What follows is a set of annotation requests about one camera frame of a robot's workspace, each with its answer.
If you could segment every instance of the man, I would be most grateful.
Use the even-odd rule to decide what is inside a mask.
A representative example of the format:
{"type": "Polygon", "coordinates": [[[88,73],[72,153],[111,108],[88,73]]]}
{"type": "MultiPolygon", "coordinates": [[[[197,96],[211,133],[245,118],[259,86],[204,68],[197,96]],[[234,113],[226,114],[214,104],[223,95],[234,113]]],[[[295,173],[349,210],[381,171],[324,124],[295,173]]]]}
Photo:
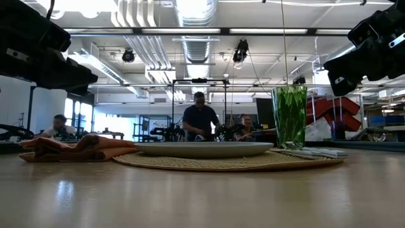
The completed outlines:
{"type": "Polygon", "coordinates": [[[183,127],[187,130],[187,141],[194,142],[198,135],[212,141],[211,122],[216,126],[216,129],[220,126],[214,109],[205,105],[204,93],[196,92],[194,105],[188,107],[183,116],[183,127]]]}
{"type": "Polygon", "coordinates": [[[252,131],[255,129],[252,127],[252,120],[250,115],[241,115],[242,124],[245,126],[244,129],[235,133],[235,138],[237,141],[254,141],[252,138],[252,131]]]}
{"type": "Polygon", "coordinates": [[[67,134],[76,134],[76,128],[71,127],[71,126],[66,126],[66,117],[62,114],[56,115],[53,118],[53,127],[50,129],[45,130],[43,133],[39,134],[38,136],[35,136],[34,138],[38,137],[54,137],[56,134],[65,132],[67,134]]]}

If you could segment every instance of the security camera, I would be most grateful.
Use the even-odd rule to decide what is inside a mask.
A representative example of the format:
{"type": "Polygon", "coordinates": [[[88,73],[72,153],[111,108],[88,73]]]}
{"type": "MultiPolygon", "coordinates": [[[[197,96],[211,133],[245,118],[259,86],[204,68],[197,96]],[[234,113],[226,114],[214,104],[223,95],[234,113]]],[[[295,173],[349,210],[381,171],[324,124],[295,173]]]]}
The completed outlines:
{"type": "Polygon", "coordinates": [[[135,55],[132,52],[132,49],[126,49],[124,54],[122,55],[122,60],[125,63],[131,63],[134,61],[134,59],[135,59],[135,55]]]}

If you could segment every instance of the red object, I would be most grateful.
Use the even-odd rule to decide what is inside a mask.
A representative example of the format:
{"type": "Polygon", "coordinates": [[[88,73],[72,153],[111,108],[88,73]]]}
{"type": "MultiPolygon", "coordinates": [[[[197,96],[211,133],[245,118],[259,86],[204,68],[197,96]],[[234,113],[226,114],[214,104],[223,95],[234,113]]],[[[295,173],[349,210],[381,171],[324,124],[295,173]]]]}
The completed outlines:
{"type": "MultiPolygon", "coordinates": [[[[327,98],[321,98],[314,100],[315,106],[315,119],[324,117],[325,120],[332,124],[334,121],[333,114],[333,101],[328,100],[327,98]]],[[[344,122],[345,129],[348,131],[358,131],[361,122],[356,120],[353,115],[357,115],[360,110],[360,106],[350,100],[349,98],[342,98],[342,121],[344,122]]],[[[309,100],[306,105],[306,124],[311,124],[314,121],[313,109],[312,109],[312,100],[309,100]]],[[[335,113],[336,120],[340,121],[340,101],[339,98],[335,98],[335,113]]]]}

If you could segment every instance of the ceiling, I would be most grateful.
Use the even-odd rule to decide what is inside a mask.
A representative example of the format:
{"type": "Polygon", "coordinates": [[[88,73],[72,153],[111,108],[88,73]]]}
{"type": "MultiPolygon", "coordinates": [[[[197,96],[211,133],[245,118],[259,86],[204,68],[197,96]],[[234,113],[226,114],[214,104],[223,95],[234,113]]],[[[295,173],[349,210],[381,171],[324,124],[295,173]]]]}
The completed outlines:
{"type": "MultiPolygon", "coordinates": [[[[359,4],[350,6],[283,6],[271,3],[261,4],[260,1],[220,1],[216,10],[215,27],[318,27],[318,28],[353,28],[362,19],[372,15],[376,10],[385,10],[389,5],[383,4],[359,4]]],[[[46,9],[35,0],[26,0],[28,5],[46,14],[46,9]]],[[[290,0],[294,3],[353,3],[357,0],[290,0]]],[[[386,0],[373,0],[374,3],[388,3],[386,0]]],[[[159,27],[176,27],[176,17],[173,7],[166,7],[170,1],[162,1],[155,5],[154,19],[159,27]]],[[[59,20],[53,22],[62,28],[72,27],[114,27],[111,22],[110,12],[101,12],[99,16],[88,19],[79,12],[66,12],[59,20]]],[[[173,37],[162,36],[163,46],[168,57],[176,68],[176,78],[187,77],[181,42],[173,41],[173,37]]],[[[223,74],[228,73],[228,79],[234,84],[285,84],[286,75],[299,68],[299,73],[306,78],[307,83],[312,83],[313,72],[309,60],[313,60],[315,54],[324,60],[328,55],[350,44],[346,37],[266,37],[266,36],[218,36],[220,41],[215,42],[213,57],[210,66],[210,77],[223,79],[223,74]],[[249,43],[249,55],[241,69],[234,68],[232,52],[239,39],[247,39],[249,43]]],[[[99,58],[107,65],[112,66],[123,74],[123,77],[131,83],[146,84],[149,81],[142,75],[145,73],[145,65],[139,58],[133,63],[124,63],[122,53],[128,44],[120,36],[87,36],[73,37],[73,41],[79,40],[82,44],[94,43],[99,48],[99,58]]],[[[115,83],[102,73],[98,84],[115,83]]],[[[296,75],[289,75],[289,84],[296,75]]],[[[94,93],[126,94],[131,93],[124,87],[90,89],[94,93]]],[[[182,88],[184,92],[191,93],[189,88],[182,88]]],[[[261,91],[261,88],[235,88],[234,91],[261,91]]]]}

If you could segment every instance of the glass vase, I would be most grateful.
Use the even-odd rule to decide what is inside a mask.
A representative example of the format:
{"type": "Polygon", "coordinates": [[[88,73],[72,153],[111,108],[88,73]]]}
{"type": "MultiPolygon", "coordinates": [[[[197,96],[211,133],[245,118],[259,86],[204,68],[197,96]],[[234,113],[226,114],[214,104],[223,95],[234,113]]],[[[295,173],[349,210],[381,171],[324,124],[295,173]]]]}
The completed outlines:
{"type": "Polygon", "coordinates": [[[307,89],[301,85],[274,88],[273,113],[279,148],[297,149],[304,146],[307,89]]]}

